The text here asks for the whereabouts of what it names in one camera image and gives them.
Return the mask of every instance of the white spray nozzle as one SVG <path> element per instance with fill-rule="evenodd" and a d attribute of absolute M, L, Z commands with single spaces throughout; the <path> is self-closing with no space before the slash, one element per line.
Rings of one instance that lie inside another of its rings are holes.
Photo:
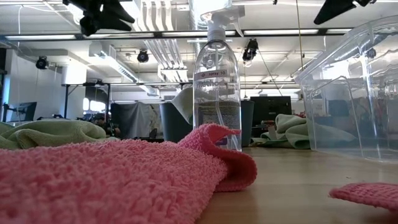
<path fill-rule="evenodd" d="M 225 40 L 225 29 L 228 24 L 234 24 L 238 34 L 243 37 L 242 30 L 239 26 L 239 18 L 244 16 L 244 6 L 235 6 L 213 12 L 207 12 L 201 15 L 201 18 L 208 23 L 209 40 Z"/>

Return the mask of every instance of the clear plastic bottle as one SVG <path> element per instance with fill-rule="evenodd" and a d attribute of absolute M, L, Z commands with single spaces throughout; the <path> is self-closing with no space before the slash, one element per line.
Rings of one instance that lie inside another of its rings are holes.
<path fill-rule="evenodd" d="M 206 14 L 208 43 L 198 54 L 193 75 L 193 126 L 216 123 L 241 130 L 241 96 L 238 61 L 225 42 L 225 27 L 244 15 L 244 8 L 232 7 Z M 241 151 L 241 135 L 216 143 Z"/>

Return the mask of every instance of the light green cloth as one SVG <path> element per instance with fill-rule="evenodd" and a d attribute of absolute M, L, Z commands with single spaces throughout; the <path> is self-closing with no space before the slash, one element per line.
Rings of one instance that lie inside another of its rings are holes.
<path fill-rule="evenodd" d="M 188 124 L 193 124 L 193 88 L 183 89 L 172 99 L 171 103 L 184 117 Z"/>
<path fill-rule="evenodd" d="M 276 117 L 275 124 L 277 139 L 271 139 L 269 133 L 264 133 L 261 138 L 253 138 L 252 146 L 310 149 L 308 126 L 305 118 L 280 114 Z M 329 126 L 315 124 L 315 129 L 317 136 L 327 136 L 327 142 L 351 142 L 356 139 L 355 136 L 346 131 Z"/>
<path fill-rule="evenodd" d="M 195 91 L 195 98 L 199 101 L 215 100 L 214 96 L 199 90 Z M 176 107 L 188 124 L 193 125 L 193 88 L 189 87 L 183 89 L 172 99 L 171 103 Z"/>
<path fill-rule="evenodd" d="M 27 149 L 104 140 L 105 130 L 87 121 L 34 121 L 18 127 L 0 123 L 1 149 Z"/>

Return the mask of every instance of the air duct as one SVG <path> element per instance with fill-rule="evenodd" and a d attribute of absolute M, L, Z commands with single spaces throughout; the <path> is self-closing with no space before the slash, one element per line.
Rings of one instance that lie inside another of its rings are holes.
<path fill-rule="evenodd" d="M 111 45 L 107 47 L 103 46 L 99 42 L 93 42 L 89 48 L 89 56 L 100 58 L 105 64 L 134 83 L 142 82 L 142 80 L 140 80 L 133 71 L 128 69 L 125 64 L 116 59 L 116 50 Z M 160 96 L 159 89 L 144 85 L 139 85 L 139 87 L 143 89 L 149 96 Z"/>

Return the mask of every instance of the table surface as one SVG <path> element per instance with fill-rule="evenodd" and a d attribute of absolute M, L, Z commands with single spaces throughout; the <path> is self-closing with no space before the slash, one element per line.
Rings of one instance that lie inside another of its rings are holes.
<path fill-rule="evenodd" d="M 258 168 L 242 192 L 215 193 L 199 224 L 398 223 L 398 214 L 328 197 L 352 182 L 398 183 L 398 165 L 293 149 L 249 148 Z"/>

